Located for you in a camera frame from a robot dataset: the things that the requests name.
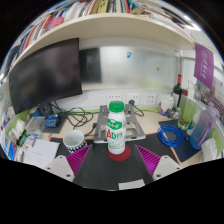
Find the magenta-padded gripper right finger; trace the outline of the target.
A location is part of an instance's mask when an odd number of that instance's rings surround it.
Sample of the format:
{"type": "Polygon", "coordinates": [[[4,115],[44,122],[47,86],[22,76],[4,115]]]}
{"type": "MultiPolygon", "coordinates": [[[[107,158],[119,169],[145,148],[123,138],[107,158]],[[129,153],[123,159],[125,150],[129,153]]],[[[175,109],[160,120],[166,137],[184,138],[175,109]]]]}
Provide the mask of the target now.
{"type": "Polygon", "coordinates": [[[160,180],[182,169],[182,167],[168,155],[159,156],[139,145],[136,145],[135,148],[140,154],[146,170],[154,181],[160,180]]]}

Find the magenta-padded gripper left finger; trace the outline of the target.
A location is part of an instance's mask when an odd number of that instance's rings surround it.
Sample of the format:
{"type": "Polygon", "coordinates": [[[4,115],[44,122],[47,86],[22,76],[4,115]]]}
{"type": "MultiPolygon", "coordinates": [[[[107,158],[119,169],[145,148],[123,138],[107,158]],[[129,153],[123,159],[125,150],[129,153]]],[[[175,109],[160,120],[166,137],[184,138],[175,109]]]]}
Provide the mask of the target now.
{"type": "Polygon", "coordinates": [[[87,161],[91,152],[92,145],[87,145],[68,156],[59,155],[44,170],[81,185],[87,176],[87,161]]]}

